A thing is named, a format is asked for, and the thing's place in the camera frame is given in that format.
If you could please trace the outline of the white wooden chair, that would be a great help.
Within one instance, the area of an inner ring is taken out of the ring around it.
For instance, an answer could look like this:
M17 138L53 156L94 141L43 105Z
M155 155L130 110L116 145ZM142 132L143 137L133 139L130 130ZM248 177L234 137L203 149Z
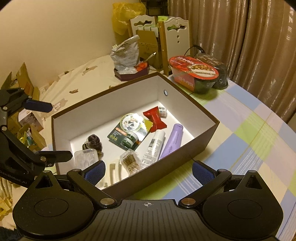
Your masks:
M169 59L184 55L191 46L190 25L188 20L180 17L169 17L158 22L159 37L164 75L169 76Z
M128 34L133 37L138 30L153 31L156 38L159 37L159 30L157 27L157 18L155 16L139 15L128 20Z

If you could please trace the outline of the glass kettle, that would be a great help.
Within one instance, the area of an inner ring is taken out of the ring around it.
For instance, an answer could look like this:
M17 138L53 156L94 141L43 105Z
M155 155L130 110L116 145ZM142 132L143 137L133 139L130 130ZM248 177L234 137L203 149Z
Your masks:
M195 57L196 54L205 54L206 52L204 49L199 45L193 45L191 46L186 52L185 56Z

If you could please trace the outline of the metal spoon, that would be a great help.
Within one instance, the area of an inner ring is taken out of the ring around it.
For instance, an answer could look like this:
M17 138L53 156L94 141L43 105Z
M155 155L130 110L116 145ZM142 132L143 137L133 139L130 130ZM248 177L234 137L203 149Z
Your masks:
M144 61L142 61L142 63L148 63L149 60L156 55L156 52L153 52L152 54L150 54L150 56L148 56Z

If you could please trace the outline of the checkered tablecloth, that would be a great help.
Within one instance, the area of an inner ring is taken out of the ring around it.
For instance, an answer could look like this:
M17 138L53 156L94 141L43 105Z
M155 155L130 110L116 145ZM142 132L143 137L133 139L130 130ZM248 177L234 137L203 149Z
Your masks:
M71 72L53 83L41 100L53 105L42 132L51 149L81 150L94 133L102 142L106 164L123 153L107 136L124 115L166 107L166 135L175 123L184 127L181 147L134 176L123 173L107 193L114 198L125 194L127 199L179 201L201 187L192 173L195 160L235 175L255 170L283 210L276 237L295 236L295 132L237 84L198 95L157 72L128 82Z

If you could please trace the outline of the red lid noodle bowl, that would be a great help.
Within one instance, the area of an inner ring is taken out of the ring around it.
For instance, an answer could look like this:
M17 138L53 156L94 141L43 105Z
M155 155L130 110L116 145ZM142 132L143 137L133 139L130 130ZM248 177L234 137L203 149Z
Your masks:
M205 94L218 81L219 72L211 65L189 56L169 59L174 81L194 93Z

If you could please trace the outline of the brown cardboard carton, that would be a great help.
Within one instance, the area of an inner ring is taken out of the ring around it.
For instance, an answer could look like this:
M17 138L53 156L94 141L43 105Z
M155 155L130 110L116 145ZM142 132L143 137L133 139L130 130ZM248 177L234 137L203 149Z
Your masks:
M153 66L157 70L163 68L161 46L156 37L154 31L138 30L137 34L139 36L138 48L139 56L142 59L147 59L151 54L156 53L152 56L148 62L149 65Z

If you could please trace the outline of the purple cosmetic tube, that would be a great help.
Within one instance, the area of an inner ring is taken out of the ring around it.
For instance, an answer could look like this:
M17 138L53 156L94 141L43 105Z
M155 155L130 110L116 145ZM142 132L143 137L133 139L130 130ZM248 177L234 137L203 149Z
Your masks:
M183 126L179 123L174 124L166 146L160 156L160 160L176 151L181 146L183 137Z

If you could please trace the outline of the red snack packet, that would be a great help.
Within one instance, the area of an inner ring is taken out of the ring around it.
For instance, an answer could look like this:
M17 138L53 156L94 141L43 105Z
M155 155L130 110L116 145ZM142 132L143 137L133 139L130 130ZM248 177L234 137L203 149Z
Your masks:
M167 128L167 125L161 120L159 108L157 106L143 112L143 115L153 123L150 129L151 133L154 133L156 130Z

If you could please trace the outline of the yellow plastic bag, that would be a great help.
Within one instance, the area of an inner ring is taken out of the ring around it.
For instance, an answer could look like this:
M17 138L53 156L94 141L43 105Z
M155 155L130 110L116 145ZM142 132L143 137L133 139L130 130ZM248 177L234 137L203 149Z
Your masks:
M146 7L143 3L114 3L112 4L112 27L119 35L124 35L128 29L127 22L136 16L145 15Z

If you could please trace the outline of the brown cardboard storage box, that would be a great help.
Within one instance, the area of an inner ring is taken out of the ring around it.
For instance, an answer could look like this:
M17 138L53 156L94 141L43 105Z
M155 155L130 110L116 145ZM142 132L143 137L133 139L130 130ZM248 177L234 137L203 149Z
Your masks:
M136 174L125 168L114 171L115 161L126 151L124 141L133 143L139 158L146 153L154 134L152 121L144 112L162 106L165 141L173 127L182 125L181 146L165 158ZM129 197L163 178L201 153L219 121L189 94L159 73L118 85L78 102L52 116L55 150L77 152L90 135L97 135L103 147L106 174L98 187L115 199Z

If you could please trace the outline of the small white bottle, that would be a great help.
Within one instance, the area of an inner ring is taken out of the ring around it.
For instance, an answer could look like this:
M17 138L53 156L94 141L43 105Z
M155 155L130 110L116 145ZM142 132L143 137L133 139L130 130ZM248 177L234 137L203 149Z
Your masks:
M161 118L166 118L167 117L167 109L165 107L159 106L158 110L159 110L159 116Z

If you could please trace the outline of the clear floss pick box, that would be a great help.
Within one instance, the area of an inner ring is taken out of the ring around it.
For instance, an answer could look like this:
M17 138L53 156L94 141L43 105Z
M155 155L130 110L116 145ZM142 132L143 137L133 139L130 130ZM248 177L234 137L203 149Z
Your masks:
M95 149L85 149L74 153L75 168L84 170L99 161Z

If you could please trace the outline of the dark sock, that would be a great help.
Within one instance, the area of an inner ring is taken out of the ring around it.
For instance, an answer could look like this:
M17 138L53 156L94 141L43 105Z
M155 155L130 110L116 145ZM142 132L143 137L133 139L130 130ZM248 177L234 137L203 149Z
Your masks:
M103 152L102 152L102 143L100 141L100 138L95 134L90 135L86 139L86 142L82 145L82 149L83 150L95 149L97 151L98 155L103 154Z

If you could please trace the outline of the green mentholatum blister card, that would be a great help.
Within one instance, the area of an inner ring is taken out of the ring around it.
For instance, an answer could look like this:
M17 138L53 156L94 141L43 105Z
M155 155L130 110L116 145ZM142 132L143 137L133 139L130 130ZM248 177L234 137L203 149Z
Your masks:
M123 150L135 151L149 134L153 123L137 113L124 115L116 127L108 134L110 142Z

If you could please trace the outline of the beige curtain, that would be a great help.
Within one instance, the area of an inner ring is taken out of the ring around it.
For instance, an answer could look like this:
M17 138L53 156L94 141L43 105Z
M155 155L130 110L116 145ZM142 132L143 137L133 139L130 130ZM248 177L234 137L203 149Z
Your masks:
M192 43L282 120L295 113L295 1L170 1Z

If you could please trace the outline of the white cream tube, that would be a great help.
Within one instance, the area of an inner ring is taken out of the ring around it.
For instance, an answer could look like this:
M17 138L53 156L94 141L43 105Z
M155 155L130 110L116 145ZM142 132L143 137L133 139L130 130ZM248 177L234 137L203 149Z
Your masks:
M163 130L156 130L155 134L142 158L140 167L142 169L154 164L158 161L163 143L165 139L165 132Z

